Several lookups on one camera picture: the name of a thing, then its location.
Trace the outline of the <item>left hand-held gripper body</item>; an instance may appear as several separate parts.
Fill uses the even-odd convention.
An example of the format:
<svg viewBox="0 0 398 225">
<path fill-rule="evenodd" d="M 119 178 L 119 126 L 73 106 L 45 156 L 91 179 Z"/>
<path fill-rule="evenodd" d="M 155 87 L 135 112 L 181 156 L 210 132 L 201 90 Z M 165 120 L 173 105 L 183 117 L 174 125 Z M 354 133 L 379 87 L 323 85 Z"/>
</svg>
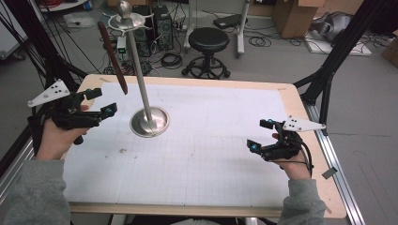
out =
<svg viewBox="0 0 398 225">
<path fill-rule="evenodd" d="M 30 108 L 38 105 L 50 104 L 50 117 L 59 128 L 92 128 L 100 122 L 100 112 L 85 112 L 82 102 L 85 100 L 83 92 L 71 92 L 65 83 L 58 79 L 41 94 L 27 102 Z"/>
</svg>

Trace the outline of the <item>brown wooden spoon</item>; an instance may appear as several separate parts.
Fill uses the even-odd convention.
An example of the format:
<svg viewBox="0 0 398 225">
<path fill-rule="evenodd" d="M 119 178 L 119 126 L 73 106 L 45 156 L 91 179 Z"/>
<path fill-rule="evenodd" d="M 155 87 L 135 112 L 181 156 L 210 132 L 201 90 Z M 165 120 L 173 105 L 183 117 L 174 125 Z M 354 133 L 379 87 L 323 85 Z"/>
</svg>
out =
<svg viewBox="0 0 398 225">
<path fill-rule="evenodd" d="M 101 34 L 101 37 L 103 39 L 103 42 L 105 44 L 105 49 L 106 49 L 106 51 L 108 53 L 108 56 L 109 56 L 109 58 L 111 60 L 112 65 L 113 65 L 113 67 L 115 69 L 115 76 L 116 76 L 116 78 L 117 78 L 117 80 L 119 82 L 119 85 L 120 85 L 123 93 L 126 95 L 128 93 L 128 86 L 127 86 L 125 78 L 124 78 L 124 76 L 123 76 L 123 74 L 121 72 L 119 64 L 118 64 L 118 62 L 116 60 L 116 57 L 115 57 L 115 54 L 114 54 L 114 50 L 113 50 L 113 46 L 112 46 L 112 42 L 111 42 L 111 40 L 109 38 L 107 29 L 106 29 L 106 27 L 105 27 L 103 22 L 98 22 L 98 28 L 99 28 L 99 32 Z"/>
</svg>

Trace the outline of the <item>metal utensil stand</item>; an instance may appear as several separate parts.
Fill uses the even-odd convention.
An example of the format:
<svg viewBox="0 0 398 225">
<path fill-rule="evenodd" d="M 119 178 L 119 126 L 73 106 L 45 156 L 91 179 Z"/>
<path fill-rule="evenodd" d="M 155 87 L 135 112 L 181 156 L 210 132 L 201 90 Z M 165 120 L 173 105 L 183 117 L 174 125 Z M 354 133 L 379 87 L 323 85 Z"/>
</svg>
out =
<svg viewBox="0 0 398 225">
<path fill-rule="evenodd" d="M 140 28 L 146 29 L 145 20 L 152 15 L 143 16 L 131 11 L 131 6 L 126 0 L 120 0 L 116 4 L 117 14 L 110 17 L 108 26 L 120 31 L 127 37 L 130 44 L 129 50 L 134 63 L 136 80 L 144 108 L 137 111 L 130 119 L 130 129 L 140 137 L 152 138 L 161 135 L 170 124 L 169 114 L 160 107 L 151 107 L 145 88 L 144 75 L 141 68 L 139 54 L 136 46 L 134 31 Z"/>
</svg>

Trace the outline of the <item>person's left hand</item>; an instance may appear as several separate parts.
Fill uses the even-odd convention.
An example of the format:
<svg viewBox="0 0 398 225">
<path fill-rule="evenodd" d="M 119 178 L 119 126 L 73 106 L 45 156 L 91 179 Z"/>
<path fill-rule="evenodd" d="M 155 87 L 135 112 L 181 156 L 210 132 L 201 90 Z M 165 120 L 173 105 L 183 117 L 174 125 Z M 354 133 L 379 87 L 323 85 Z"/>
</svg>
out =
<svg viewBox="0 0 398 225">
<path fill-rule="evenodd" d="M 68 152 L 73 142 L 88 130 L 88 127 L 65 130 L 57 127 L 52 119 L 47 119 L 36 160 L 60 159 Z"/>
</svg>

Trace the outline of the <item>white grid mat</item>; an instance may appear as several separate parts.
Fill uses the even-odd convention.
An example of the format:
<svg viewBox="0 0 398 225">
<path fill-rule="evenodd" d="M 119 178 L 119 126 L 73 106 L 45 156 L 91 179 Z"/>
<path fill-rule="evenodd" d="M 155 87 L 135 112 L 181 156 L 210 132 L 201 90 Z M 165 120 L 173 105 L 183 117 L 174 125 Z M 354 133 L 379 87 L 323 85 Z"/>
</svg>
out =
<svg viewBox="0 0 398 225">
<path fill-rule="evenodd" d="M 149 101 L 170 115 L 161 135 L 143 138 L 130 119 L 143 106 L 137 85 L 105 83 L 93 108 L 116 103 L 114 117 L 90 129 L 66 156 L 65 195 L 76 203 L 279 207 L 287 177 L 250 152 L 272 144 L 262 119 L 283 121 L 275 90 L 150 84 Z"/>
</svg>

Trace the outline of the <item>small grey tag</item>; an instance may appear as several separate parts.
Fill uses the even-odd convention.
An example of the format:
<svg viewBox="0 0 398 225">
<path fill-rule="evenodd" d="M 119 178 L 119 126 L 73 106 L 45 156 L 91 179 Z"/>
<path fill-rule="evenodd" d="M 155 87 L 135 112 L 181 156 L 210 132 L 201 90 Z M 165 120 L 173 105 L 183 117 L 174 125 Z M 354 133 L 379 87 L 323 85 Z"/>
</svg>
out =
<svg viewBox="0 0 398 225">
<path fill-rule="evenodd" d="M 336 169 L 336 168 L 334 168 L 334 167 L 331 167 L 331 168 L 329 168 L 327 171 L 325 171 L 325 172 L 323 172 L 322 173 L 322 176 L 325 178 L 325 179 L 329 179 L 329 178 L 331 178 L 335 173 L 337 173 L 338 172 L 338 170 Z"/>
</svg>

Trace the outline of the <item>white box with green display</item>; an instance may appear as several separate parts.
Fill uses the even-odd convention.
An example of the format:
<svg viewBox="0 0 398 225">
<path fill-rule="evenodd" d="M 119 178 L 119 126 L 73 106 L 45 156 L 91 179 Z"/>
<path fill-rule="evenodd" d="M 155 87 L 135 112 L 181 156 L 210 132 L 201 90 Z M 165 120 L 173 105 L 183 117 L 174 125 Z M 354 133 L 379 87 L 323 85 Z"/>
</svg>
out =
<svg viewBox="0 0 398 225">
<path fill-rule="evenodd" d="M 118 57 L 121 61 L 126 61 L 128 59 L 127 41 L 125 37 L 117 38 L 116 50 Z"/>
</svg>

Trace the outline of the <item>black computer tower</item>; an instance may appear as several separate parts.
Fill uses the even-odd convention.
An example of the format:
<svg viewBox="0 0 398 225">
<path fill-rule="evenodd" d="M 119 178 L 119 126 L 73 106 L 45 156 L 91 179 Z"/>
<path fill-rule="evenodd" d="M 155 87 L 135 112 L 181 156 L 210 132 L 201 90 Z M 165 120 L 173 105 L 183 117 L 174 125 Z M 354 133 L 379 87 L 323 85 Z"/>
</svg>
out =
<svg viewBox="0 0 398 225">
<path fill-rule="evenodd" d="M 159 48 L 165 51 L 172 50 L 174 48 L 173 25 L 167 6 L 154 6 L 152 11 Z"/>
</svg>

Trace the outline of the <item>large cardboard box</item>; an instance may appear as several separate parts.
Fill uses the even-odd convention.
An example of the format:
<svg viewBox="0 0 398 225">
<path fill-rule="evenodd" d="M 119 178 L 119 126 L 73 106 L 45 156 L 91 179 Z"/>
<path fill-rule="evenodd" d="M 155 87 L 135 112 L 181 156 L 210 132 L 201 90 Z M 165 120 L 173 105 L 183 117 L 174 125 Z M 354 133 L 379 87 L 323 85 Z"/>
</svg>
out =
<svg viewBox="0 0 398 225">
<path fill-rule="evenodd" d="M 282 38 L 306 35 L 317 10 L 326 0 L 276 0 L 272 20 Z"/>
</svg>

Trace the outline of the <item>black flat case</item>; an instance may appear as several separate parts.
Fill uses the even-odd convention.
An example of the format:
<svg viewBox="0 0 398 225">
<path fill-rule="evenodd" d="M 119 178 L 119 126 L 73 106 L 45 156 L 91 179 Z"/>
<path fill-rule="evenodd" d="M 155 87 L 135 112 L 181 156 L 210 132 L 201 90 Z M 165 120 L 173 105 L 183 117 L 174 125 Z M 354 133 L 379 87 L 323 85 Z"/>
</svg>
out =
<svg viewBox="0 0 398 225">
<path fill-rule="evenodd" d="M 213 21 L 213 24 L 217 26 L 219 29 L 226 29 L 240 25 L 243 20 L 244 19 L 241 14 L 234 14 L 227 17 L 216 19 Z"/>
</svg>

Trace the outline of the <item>grey bag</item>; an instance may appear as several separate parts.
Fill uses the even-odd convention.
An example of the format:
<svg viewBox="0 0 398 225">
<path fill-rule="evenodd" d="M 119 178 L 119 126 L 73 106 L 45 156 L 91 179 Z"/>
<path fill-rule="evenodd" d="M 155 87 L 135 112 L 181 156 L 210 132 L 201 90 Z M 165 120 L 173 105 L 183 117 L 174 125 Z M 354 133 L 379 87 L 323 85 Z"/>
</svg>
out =
<svg viewBox="0 0 398 225">
<path fill-rule="evenodd" d="M 328 42 L 335 42 L 350 24 L 353 16 L 341 11 L 326 12 L 311 22 L 310 31 L 315 31 Z"/>
</svg>

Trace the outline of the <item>small cardboard box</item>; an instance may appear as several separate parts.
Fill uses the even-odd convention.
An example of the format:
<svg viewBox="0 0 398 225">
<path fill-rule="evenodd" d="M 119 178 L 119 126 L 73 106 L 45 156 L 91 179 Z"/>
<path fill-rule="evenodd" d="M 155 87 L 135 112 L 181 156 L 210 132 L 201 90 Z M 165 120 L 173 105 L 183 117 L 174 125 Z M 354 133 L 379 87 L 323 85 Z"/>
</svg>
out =
<svg viewBox="0 0 398 225">
<path fill-rule="evenodd" d="M 384 59 L 398 68 L 398 30 L 395 30 L 393 34 L 394 38 L 389 46 L 384 50 L 382 56 Z"/>
</svg>

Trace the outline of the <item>aluminium frame rail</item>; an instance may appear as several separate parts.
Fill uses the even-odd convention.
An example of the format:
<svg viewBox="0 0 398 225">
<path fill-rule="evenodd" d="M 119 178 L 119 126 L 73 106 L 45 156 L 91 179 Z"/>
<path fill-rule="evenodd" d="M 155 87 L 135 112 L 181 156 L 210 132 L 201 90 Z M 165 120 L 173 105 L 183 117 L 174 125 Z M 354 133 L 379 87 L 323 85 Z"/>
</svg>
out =
<svg viewBox="0 0 398 225">
<path fill-rule="evenodd" d="M 322 130 L 316 130 L 314 133 L 320 143 L 329 168 L 333 169 L 331 177 L 339 191 L 350 224 L 366 225 L 351 188 L 345 178 L 344 170 L 335 153 L 328 133 Z"/>
<path fill-rule="evenodd" d="M 0 205 L 2 205 L 13 190 L 15 182 L 20 176 L 23 163 L 26 160 L 32 159 L 34 156 L 34 148 L 32 139 L 29 138 L 25 144 L 20 148 L 20 152 L 11 161 L 11 164 L 6 169 L 3 176 L 0 178 Z"/>
</svg>

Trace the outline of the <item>black metal frame strut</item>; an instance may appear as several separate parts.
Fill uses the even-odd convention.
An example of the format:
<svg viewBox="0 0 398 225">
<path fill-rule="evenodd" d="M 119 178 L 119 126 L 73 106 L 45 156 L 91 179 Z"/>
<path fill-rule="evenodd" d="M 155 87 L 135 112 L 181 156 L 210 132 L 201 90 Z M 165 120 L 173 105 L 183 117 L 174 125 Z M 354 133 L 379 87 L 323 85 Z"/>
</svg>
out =
<svg viewBox="0 0 398 225">
<path fill-rule="evenodd" d="M 300 88 L 306 84 L 309 87 L 300 95 L 301 100 L 314 106 L 319 96 L 322 96 L 319 123 L 326 124 L 329 111 L 329 97 L 333 77 L 346 57 L 351 53 L 368 27 L 380 16 L 382 11 L 395 0 L 363 0 L 352 21 L 343 31 L 342 36 L 331 50 L 322 66 L 313 74 L 305 77 L 294 85 Z"/>
<path fill-rule="evenodd" d="M 48 88 L 57 79 L 61 79 L 70 91 L 76 91 L 80 85 L 72 77 L 72 74 L 75 74 L 78 78 L 85 78 L 87 73 L 75 67 L 60 55 L 33 9 L 30 0 L 0 0 L 0 6 L 7 7 L 6 12 L 13 15 L 36 49 L 36 53 L 31 53 L 30 47 L 22 41 L 22 37 L 15 27 L 0 13 L 0 22 L 21 44 L 38 74 L 45 79 L 44 87 Z"/>
</svg>

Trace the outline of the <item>white stand post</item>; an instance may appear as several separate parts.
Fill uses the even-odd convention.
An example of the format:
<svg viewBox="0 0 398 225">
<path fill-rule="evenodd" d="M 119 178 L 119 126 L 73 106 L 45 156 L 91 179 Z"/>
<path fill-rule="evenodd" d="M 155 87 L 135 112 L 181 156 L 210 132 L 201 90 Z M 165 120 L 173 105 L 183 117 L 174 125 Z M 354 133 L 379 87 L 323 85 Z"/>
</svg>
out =
<svg viewBox="0 0 398 225">
<path fill-rule="evenodd" d="M 244 6 L 241 13 L 241 20 L 237 32 L 237 58 L 244 54 L 244 28 L 250 7 L 251 0 L 244 0 Z"/>
</svg>

